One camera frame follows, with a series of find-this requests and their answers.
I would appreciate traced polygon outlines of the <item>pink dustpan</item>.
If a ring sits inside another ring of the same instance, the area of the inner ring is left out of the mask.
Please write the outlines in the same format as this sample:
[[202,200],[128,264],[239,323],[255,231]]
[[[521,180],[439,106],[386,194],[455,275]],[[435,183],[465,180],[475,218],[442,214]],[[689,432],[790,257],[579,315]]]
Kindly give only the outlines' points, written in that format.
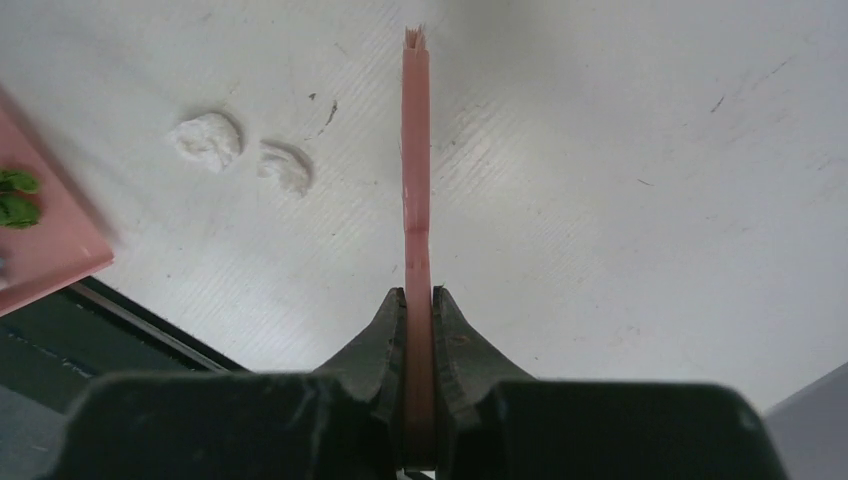
[[40,183],[39,222],[1,230],[1,313],[26,306],[109,266],[114,253],[60,170],[18,118],[1,110],[1,167]]

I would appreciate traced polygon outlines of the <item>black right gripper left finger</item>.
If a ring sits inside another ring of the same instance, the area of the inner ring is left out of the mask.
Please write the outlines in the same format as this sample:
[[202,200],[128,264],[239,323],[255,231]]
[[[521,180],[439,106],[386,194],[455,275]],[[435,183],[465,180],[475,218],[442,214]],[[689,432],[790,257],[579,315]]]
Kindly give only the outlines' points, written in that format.
[[406,299],[391,288],[370,323],[314,370],[335,381],[345,469],[354,479],[394,479],[403,454]]

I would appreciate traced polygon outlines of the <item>green paper scrap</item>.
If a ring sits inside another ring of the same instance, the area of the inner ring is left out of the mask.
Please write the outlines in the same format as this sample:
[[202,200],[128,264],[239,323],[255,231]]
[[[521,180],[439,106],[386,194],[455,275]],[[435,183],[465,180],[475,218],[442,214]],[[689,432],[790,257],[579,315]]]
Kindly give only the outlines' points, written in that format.
[[1,170],[1,226],[23,230],[37,225],[42,216],[34,198],[40,182],[32,174],[15,169]]

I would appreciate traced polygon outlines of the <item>pink hand brush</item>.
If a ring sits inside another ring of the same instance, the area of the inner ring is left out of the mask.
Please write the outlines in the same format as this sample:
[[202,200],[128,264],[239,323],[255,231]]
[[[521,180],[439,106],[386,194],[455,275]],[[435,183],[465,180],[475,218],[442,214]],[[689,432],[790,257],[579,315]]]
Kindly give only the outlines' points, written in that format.
[[400,149],[407,305],[404,457],[408,468],[428,470],[436,463],[436,419],[429,258],[430,56],[422,25],[405,30],[401,88]]

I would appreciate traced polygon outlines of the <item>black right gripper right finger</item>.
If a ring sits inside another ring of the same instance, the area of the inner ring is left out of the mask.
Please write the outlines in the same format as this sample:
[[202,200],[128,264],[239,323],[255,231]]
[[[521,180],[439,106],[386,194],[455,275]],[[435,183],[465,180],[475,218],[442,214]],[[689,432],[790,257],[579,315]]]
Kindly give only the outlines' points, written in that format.
[[433,290],[436,477],[505,479],[501,421],[490,392],[532,381],[471,326],[445,287]]

